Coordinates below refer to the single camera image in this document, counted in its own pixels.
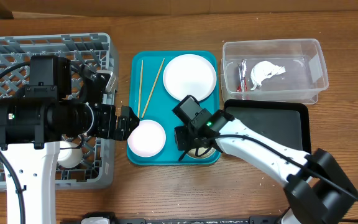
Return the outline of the white paper cup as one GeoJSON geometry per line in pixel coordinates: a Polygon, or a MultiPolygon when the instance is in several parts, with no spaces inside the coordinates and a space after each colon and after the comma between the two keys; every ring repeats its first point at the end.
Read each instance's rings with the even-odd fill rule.
{"type": "Polygon", "coordinates": [[[60,141],[60,152],[58,154],[57,163],[64,168],[74,168],[77,166],[83,158],[81,148],[77,144],[60,141]]]}

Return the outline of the red snack wrapper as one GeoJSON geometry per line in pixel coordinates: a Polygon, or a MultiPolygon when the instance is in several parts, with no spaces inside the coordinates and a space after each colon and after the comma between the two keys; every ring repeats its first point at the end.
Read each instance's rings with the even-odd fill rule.
{"type": "Polygon", "coordinates": [[[240,62],[240,64],[238,65],[238,72],[239,72],[239,86],[237,87],[237,92],[246,92],[247,91],[247,84],[246,84],[247,65],[246,65],[246,59],[243,59],[240,62]]]}

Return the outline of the white napkin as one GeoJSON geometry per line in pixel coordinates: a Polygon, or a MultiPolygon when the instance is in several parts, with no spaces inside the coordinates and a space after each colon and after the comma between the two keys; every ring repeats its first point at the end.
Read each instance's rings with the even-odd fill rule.
{"type": "Polygon", "coordinates": [[[268,78],[272,78],[274,75],[280,75],[286,72],[285,67],[274,65],[269,61],[262,61],[256,64],[250,73],[250,79],[253,87],[250,89],[254,91],[257,87],[262,86],[262,82],[268,78]]]}

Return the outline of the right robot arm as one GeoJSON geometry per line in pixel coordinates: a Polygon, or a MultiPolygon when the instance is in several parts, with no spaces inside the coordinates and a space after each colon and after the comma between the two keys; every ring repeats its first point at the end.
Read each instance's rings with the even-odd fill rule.
{"type": "Polygon", "coordinates": [[[358,200],[352,182],[323,149],[310,154],[281,145],[223,110],[211,114],[191,95],[173,113],[188,130],[193,147],[238,157],[283,187],[289,208],[278,223],[340,223],[358,200]]]}

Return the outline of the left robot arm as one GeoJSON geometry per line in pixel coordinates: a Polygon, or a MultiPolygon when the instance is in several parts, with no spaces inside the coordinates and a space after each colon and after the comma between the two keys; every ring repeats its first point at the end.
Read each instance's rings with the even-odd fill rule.
{"type": "Polygon", "coordinates": [[[36,55],[29,83],[0,99],[0,160],[9,223],[55,223],[55,176],[63,136],[125,141],[139,118],[103,103],[114,75],[65,57],[36,55]]]}

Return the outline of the grey dishwasher rack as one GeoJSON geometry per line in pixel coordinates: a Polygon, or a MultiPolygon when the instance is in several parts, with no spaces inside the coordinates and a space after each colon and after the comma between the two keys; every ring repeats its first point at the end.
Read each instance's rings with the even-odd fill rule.
{"type": "MultiPolygon", "coordinates": [[[[110,70],[114,74],[113,90],[104,94],[103,103],[114,104],[118,86],[119,53],[106,33],[27,35],[0,37],[0,73],[34,55],[57,55],[69,58],[90,70],[110,70]]],[[[12,96],[29,82],[29,68],[20,68],[0,81],[0,99],[12,96]]],[[[102,189],[114,177],[115,142],[87,136],[78,166],[66,169],[57,165],[56,189],[102,189]]],[[[4,166],[0,162],[0,192],[5,191],[4,166]]]]}

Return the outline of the grey bowl of rice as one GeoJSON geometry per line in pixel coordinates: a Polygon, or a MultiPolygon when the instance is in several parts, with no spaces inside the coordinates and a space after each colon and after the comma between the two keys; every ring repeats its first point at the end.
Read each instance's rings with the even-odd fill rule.
{"type": "Polygon", "coordinates": [[[213,147],[212,148],[199,147],[199,148],[190,149],[186,153],[186,155],[194,159],[206,159],[211,157],[215,152],[216,150],[213,147]]]}

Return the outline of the small pink bowl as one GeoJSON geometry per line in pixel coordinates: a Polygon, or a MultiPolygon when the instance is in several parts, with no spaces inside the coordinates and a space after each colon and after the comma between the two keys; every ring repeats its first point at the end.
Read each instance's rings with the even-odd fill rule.
{"type": "Polygon", "coordinates": [[[142,120],[133,130],[127,143],[129,149],[137,156],[152,157],[164,147],[166,134],[163,127],[154,120],[142,120]]]}

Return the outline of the teal plastic tray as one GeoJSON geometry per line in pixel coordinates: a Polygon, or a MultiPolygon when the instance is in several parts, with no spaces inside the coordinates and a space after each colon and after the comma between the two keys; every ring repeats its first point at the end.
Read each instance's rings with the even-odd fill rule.
{"type": "MultiPolygon", "coordinates": [[[[142,114],[145,108],[147,98],[149,97],[149,93],[163,58],[165,58],[165,62],[162,70],[165,69],[169,61],[184,54],[200,55],[211,62],[214,69],[217,69],[216,57],[211,52],[203,50],[143,51],[134,56],[131,68],[129,106],[136,114],[138,109],[141,60],[144,61],[144,70],[140,114],[142,114]]],[[[219,159],[221,153],[216,151],[211,157],[206,159],[194,159],[186,155],[181,161],[178,160],[183,152],[179,151],[177,148],[174,128],[182,126],[183,123],[172,112],[172,109],[177,104],[179,104],[179,101],[170,96],[166,91],[163,85],[163,75],[160,74],[144,118],[154,120],[161,124],[166,133],[166,142],[164,148],[153,157],[137,156],[129,149],[129,147],[127,147],[127,156],[132,163],[140,166],[210,165],[214,164],[219,159]]]]}

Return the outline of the left wooden chopstick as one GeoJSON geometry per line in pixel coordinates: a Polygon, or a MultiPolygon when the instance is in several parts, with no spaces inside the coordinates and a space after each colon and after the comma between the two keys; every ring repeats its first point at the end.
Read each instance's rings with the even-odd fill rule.
{"type": "Polygon", "coordinates": [[[138,97],[138,109],[137,109],[137,116],[138,116],[138,118],[140,118],[143,70],[144,70],[144,61],[141,60],[140,79],[139,79],[139,97],[138,97]]]}

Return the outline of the wooden chopstick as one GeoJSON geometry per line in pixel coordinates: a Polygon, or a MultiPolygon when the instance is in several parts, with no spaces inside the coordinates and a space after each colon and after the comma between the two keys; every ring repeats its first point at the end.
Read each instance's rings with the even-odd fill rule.
{"type": "Polygon", "coordinates": [[[161,73],[161,71],[162,71],[164,62],[165,62],[165,58],[163,58],[163,60],[162,60],[162,62],[161,62],[161,64],[160,64],[160,67],[159,67],[158,72],[157,72],[157,74],[156,74],[154,83],[153,83],[153,85],[152,85],[152,89],[151,89],[151,91],[150,91],[150,93],[149,93],[149,97],[147,98],[147,102],[146,102],[145,108],[144,108],[144,110],[143,110],[143,112],[142,112],[141,118],[144,118],[145,113],[146,113],[146,111],[147,111],[147,108],[149,107],[149,103],[150,103],[150,100],[151,100],[151,98],[152,98],[152,95],[153,95],[155,86],[156,86],[156,84],[157,84],[157,82],[158,82],[158,78],[159,78],[160,73],[161,73]]]}
{"type": "Polygon", "coordinates": [[[141,60],[140,79],[139,79],[139,97],[138,97],[138,109],[137,109],[137,116],[138,116],[138,118],[140,118],[143,70],[144,70],[144,61],[141,60]]]}

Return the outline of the right wooden chopstick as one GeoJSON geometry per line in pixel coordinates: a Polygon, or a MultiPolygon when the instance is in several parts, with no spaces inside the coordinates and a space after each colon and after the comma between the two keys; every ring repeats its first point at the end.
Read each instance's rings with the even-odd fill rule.
{"type": "Polygon", "coordinates": [[[142,112],[141,118],[144,118],[145,113],[146,113],[146,111],[147,111],[147,108],[149,107],[149,103],[150,103],[150,100],[151,100],[151,98],[152,98],[152,95],[153,95],[155,86],[156,86],[156,84],[157,84],[157,82],[158,82],[158,78],[159,78],[160,73],[161,73],[161,71],[162,71],[164,62],[165,62],[165,58],[163,58],[163,60],[162,60],[162,62],[161,62],[161,64],[160,64],[160,67],[159,67],[158,72],[157,72],[157,74],[156,74],[154,83],[153,83],[153,85],[152,85],[152,89],[151,89],[151,91],[150,91],[150,93],[149,93],[149,97],[147,98],[147,102],[146,102],[145,108],[144,108],[144,110],[143,110],[143,112],[142,112]]]}

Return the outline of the white round plate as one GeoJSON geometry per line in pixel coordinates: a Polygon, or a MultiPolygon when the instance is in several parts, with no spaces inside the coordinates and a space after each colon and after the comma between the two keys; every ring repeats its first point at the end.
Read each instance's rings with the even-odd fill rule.
{"type": "Polygon", "coordinates": [[[187,95],[203,101],[212,94],[217,82],[211,62],[200,55],[179,55],[168,62],[163,71],[163,85],[174,99],[181,101],[187,95]]]}

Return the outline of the black tray bin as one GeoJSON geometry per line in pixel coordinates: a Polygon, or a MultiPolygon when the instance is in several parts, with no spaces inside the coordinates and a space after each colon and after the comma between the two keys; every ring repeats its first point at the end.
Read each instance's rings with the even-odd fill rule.
{"type": "Polygon", "coordinates": [[[266,138],[311,152],[309,112],[301,103],[230,99],[224,111],[266,138]]]}

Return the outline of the clear plastic bin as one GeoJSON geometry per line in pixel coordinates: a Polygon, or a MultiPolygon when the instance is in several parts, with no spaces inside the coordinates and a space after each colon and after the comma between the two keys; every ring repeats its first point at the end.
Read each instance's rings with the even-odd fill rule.
{"type": "Polygon", "coordinates": [[[275,39],[226,42],[221,62],[223,99],[285,101],[315,104],[318,95],[329,86],[328,72],[316,39],[275,39]],[[237,92],[238,65],[246,59],[246,92],[237,92]],[[285,67],[286,72],[262,82],[254,91],[252,68],[262,61],[285,67]]]}

